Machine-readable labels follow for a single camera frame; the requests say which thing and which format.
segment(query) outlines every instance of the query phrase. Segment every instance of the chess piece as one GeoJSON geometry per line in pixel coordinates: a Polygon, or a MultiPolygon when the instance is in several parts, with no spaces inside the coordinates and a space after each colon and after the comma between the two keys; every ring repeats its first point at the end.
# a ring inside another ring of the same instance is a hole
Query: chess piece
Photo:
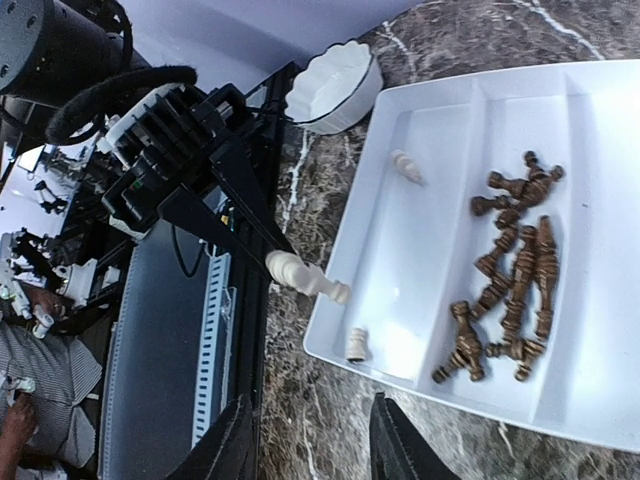
{"type": "Polygon", "coordinates": [[[293,253],[274,250],[267,255],[267,269],[273,279],[285,287],[293,287],[298,292],[312,296],[324,293],[331,300],[346,305],[351,298],[351,288],[338,281],[331,282],[316,265],[305,265],[293,253]]]}
{"type": "Polygon", "coordinates": [[[482,291],[480,298],[471,309],[472,318],[479,320],[482,315],[495,307],[505,297],[511,285],[512,281],[509,277],[495,272],[491,283],[482,291]]]}
{"type": "Polygon", "coordinates": [[[527,179],[529,179],[530,182],[540,178],[543,175],[546,175],[546,172],[538,164],[538,157],[536,156],[535,152],[532,152],[531,150],[525,152],[524,163],[529,169],[527,179]]]}
{"type": "Polygon", "coordinates": [[[535,281],[540,290],[540,310],[537,312],[538,323],[536,336],[542,340],[549,340],[551,322],[553,319],[553,290],[558,280],[558,257],[556,242],[553,239],[553,227],[548,216],[540,217],[538,237],[538,261],[536,265],[535,281]]]}
{"type": "Polygon", "coordinates": [[[504,178],[504,176],[499,172],[491,172],[489,174],[489,180],[487,184],[491,188],[506,190],[513,198],[519,200],[520,198],[522,198],[524,187],[527,184],[527,181],[521,178],[509,180],[507,178],[504,178]]]}
{"type": "Polygon", "coordinates": [[[496,238],[493,243],[495,248],[486,255],[480,257],[474,265],[484,275],[491,278],[498,266],[500,257],[511,251],[518,239],[518,227],[510,225],[504,228],[502,235],[496,238]]]}
{"type": "Polygon", "coordinates": [[[438,367],[431,375],[431,378],[433,378],[433,381],[436,383],[442,383],[447,378],[450,378],[451,374],[456,370],[467,368],[468,364],[468,360],[462,355],[460,350],[456,348],[449,357],[447,364],[438,367]]]}
{"type": "Polygon", "coordinates": [[[451,314],[458,323],[456,349],[460,350],[462,356],[468,361],[471,381],[482,380],[484,378],[484,369],[480,364],[480,357],[483,349],[480,340],[478,340],[478,334],[471,326],[469,303],[463,301],[452,304],[451,314]]]}
{"type": "Polygon", "coordinates": [[[520,335],[522,314],[526,305],[524,300],[533,281],[536,266],[536,235],[535,227],[526,226],[522,229],[520,238],[524,246],[518,252],[513,263],[511,276],[513,278],[513,293],[511,299],[506,302],[507,313],[500,325],[504,329],[503,339],[506,343],[514,341],[520,335]]]}
{"type": "Polygon", "coordinates": [[[504,230],[509,225],[517,223],[518,220],[520,220],[520,214],[513,208],[507,208],[506,210],[503,210],[500,215],[498,215],[498,218],[496,219],[494,224],[498,228],[498,230],[504,230]]]}
{"type": "Polygon", "coordinates": [[[507,356],[518,362],[518,369],[515,378],[519,382],[524,382],[531,375],[533,362],[542,355],[546,347],[533,340],[523,340],[516,338],[510,343],[490,343],[485,349],[487,357],[507,356]]]}
{"type": "Polygon", "coordinates": [[[403,177],[406,177],[418,185],[424,186],[426,184],[418,164],[411,160],[402,150],[394,150],[391,152],[391,163],[396,171],[403,177]]]}
{"type": "Polygon", "coordinates": [[[476,217],[481,217],[494,208],[496,210],[511,208],[509,197],[506,195],[499,195],[494,198],[473,197],[471,199],[471,212],[476,217]]]}
{"type": "Polygon", "coordinates": [[[516,205],[516,210],[523,212],[528,208],[535,207],[544,202],[551,191],[551,185],[560,181],[564,177],[564,169],[556,165],[547,174],[541,168],[535,165],[535,169],[531,169],[529,175],[532,176],[532,180],[527,182],[524,188],[522,198],[516,205]]]}
{"type": "Polygon", "coordinates": [[[349,335],[347,348],[347,361],[360,363],[367,359],[367,331],[362,328],[354,328],[349,335]]]}

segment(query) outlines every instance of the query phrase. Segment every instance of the black cable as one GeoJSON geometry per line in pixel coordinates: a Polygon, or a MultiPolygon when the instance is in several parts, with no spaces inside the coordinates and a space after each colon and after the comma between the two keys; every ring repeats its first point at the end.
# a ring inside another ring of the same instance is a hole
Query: black cable
{"type": "Polygon", "coordinates": [[[83,90],[58,110],[46,130],[47,142],[63,145],[116,95],[140,88],[157,88],[167,83],[195,84],[198,74],[191,67],[155,67],[114,75],[83,90]]]}
{"type": "Polygon", "coordinates": [[[178,244],[178,233],[176,232],[176,226],[173,225],[173,224],[171,224],[171,241],[173,243],[173,249],[176,252],[176,259],[178,260],[178,265],[180,265],[180,270],[182,270],[182,273],[187,278],[195,277],[196,273],[198,272],[198,268],[200,268],[200,263],[202,262],[202,257],[204,257],[205,245],[202,244],[200,246],[200,252],[198,252],[198,257],[196,258],[196,263],[193,266],[193,268],[191,269],[191,271],[189,271],[189,269],[187,269],[186,263],[184,263],[184,258],[182,256],[182,251],[180,250],[180,245],[178,244]]]}
{"type": "Polygon", "coordinates": [[[122,60],[120,62],[120,71],[126,72],[129,70],[131,58],[133,57],[133,28],[131,27],[131,21],[129,20],[126,10],[117,0],[109,0],[107,7],[120,20],[120,27],[122,28],[122,60]]]}
{"type": "Polygon", "coordinates": [[[21,132],[23,135],[36,140],[37,142],[44,143],[44,138],[40,135],[39,132],[36,132],[35,129],[31,128],[26,123],[21,122],[16,117],[11,115],[5,108],[4,105],[0,106],[0,118],[2,121],[8,123],[10,126],[21,132]]]}
{"type": "Polygon", "coordinates": [[[54,145],[58,145],[58,146],[66,145],[66,146],[69,146],[69,145],[77,145],[78,143],[86,142],[91,137],[93,137],[96,133],[98,133],[98,131],[100,130],[100,124],[104,123],[104,122],[100,122],[97,117],[98,117],[98,115],[96,115],[96,117],[93,119],[93,125],[91,125],[91,128],[89,130],[87,130],[86,132],[82,132],[81,134],[76,135],[75,137],[69,137],[64,142],[58,143],[58,144],[54,144],[54,145]]]}

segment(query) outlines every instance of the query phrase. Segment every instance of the hand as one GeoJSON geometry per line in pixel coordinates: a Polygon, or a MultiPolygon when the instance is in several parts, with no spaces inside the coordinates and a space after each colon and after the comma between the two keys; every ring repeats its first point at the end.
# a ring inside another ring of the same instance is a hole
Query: hand
{"type": "Polygon", "coordinates": [[[64,313],[67,303],[65,298],[28,283],[21,283],[21,286],[34,308],[36,305],[40,305],[45,313],[54,318],[59,318],[64,313]]]}
{"type": "Polygon", "coordinates": [[[36,412],[31,404],[31,397],[21,393],[16,403],[9,407],[0,442],[5,443],[11,450],[22,450],[33,436],[36,426],[36,412]]]}

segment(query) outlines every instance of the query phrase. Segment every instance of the white chess piece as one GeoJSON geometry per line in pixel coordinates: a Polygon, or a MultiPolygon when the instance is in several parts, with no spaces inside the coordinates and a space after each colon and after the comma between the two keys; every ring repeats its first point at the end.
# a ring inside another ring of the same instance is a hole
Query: white chess piece
{"type": "Polygon", "coordinates": [[[391,163],[398,173],[408,178],[413,183],[417,183],[422,186],[426,184],[418,164],[411,160],[402,150],[394,150],[391,152],[391,163]]]}
{"type": "Polygon", "coordinates": [[[331,282],[318,266],[307,266],[292,253],[274,250],[267,255],[266,265],[276,282],[307,296],[324,293],[340,305],[346,305],[351,298],[349,285],[331,282]]]}
{"type": "Polygon", "coordinates": [[[347,361],[351,363],[364,362],[367,359],[367,331],[354,328],[349,335],[347,347],[347,361]]]}
{"type": "Polygon", "coordinates": [[[38,340],[42,340],[49,329],[53,327],[55,320],[51,315],[44,311],[40,305],[36,305],[34,308],[34,313],[36,315],[36,324],[33,326],[33,336],[38,340]]]}

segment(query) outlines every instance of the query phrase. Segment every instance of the person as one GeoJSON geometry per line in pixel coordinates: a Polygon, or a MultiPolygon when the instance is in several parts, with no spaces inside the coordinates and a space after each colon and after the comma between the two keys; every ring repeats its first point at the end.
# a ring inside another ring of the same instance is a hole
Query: person
{"type": "MultiPolygon", "coordinates": [[[[32,307],[40,305],[54,318],[69,305],[45,289],[26,284],[23,289],[32,307]]],[[[10,303],[0,300],[0,314],[0,378],[31,378],[36,385],[31,396],[19,395],[12,407],[6,387],[0,388],[2,471],[11,474],[25,443],[34,453],[82,468],[94,454],[95,428],[79,405],[99,382],[102,367],[75,337],[49,333],[38,340],[21,319],[14,318],[14,324],[10,303]],[[35,418],[38,429],[28,435],[35,418]]]]}
{"type": "Polygon", "coordinates": [[[0,480],[15,480],[18,463],[37,426],[36,412],[27,394],[9,407],[0,435],[0,480]]]}

